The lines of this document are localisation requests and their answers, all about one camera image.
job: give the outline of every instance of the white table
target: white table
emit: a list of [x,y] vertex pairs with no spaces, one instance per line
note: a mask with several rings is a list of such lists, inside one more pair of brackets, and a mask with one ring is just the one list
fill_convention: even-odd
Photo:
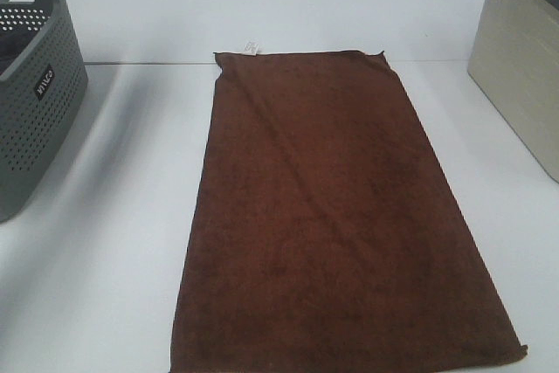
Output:
[[[498,371],[559,370],[559,184],[466,74],[483,0],[179,1],[68,3],[88,61],[212,63],[212,51],[249,39],[263,52],[386,50],[530,346]],[[87,70],[56,160],[24,210],[0,224],[2,372],[169,370],[219,69]]]

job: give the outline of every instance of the beige container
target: beige container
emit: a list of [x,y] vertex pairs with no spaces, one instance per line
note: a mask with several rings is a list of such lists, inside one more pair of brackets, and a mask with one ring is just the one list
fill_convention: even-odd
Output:
[[468,72],[559,181],[559,0],[486,0]]

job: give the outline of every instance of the basket logo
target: basket logo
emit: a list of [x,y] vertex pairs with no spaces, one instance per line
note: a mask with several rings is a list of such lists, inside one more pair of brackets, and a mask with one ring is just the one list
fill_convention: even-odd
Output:
[[43,99],[46,91],[48,91],[49,87],[51,87],[51,83],[53,80],[54,71],[52,70],[52,66],[48,65],[46,67],[46,70],[43,72],[43,76],[41,76],[41,79],[39,80],[39,82],[37,82],[37,85],[35,85],[35,95],[37,95],[38,100]]

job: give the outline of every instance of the gray plastic basket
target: gray plastic basket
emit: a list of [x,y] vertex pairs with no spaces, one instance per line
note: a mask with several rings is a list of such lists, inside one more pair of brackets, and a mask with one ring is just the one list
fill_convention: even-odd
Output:
[[87,86],[66,0],[0,4],[0,32],[22,27],[37,34],[0,75],[0,221],[37,186]]

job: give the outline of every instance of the brown towel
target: brown towel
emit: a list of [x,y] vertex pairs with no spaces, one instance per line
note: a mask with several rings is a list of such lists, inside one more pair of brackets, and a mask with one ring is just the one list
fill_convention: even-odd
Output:
[[173,373],[419,373],[526,355],[382,54],[217,63]]

